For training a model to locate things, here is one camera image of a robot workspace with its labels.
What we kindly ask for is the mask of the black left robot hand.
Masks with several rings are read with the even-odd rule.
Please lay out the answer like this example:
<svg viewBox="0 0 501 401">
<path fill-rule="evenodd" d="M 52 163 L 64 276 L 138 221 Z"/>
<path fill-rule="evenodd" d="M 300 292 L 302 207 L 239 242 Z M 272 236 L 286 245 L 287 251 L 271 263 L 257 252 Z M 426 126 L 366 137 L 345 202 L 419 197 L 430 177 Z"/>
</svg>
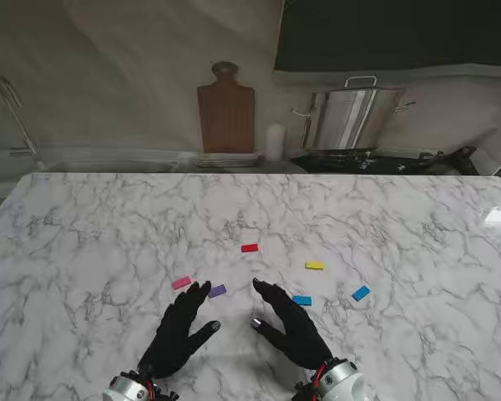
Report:
<svg viewBox="0 0 501 401">
<path fill-rule="evenodd" d="M 153 341 L 139 361 L 140 373 L 153 379 L 169 377 L 183 368 L 189 358 L 220 329 L 219 321 L 210 321 L 190 334 L 191 324 L 210 290 L 210 281 L 202 285 L 195 282 L 167 307 Z"/>
</svg>

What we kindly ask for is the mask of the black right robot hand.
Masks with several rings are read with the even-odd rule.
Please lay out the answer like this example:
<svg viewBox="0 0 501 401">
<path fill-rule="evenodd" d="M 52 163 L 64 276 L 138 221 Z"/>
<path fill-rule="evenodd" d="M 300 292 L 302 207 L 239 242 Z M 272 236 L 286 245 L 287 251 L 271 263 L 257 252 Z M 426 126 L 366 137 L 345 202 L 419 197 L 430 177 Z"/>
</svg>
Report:
<svg viewBox="0 0 501 401">
<path fill-rule="evenodd" d="M 252 285 L 273 308 L 285 328 L 281 332 L 268 322 L 255 318 L 250 323 L 255 331 L 301 368 L 317 370 L 333 358 L 307 312 L 293 302 L 282 288 L 257 278 L 253 279 Z"/>
</svg>

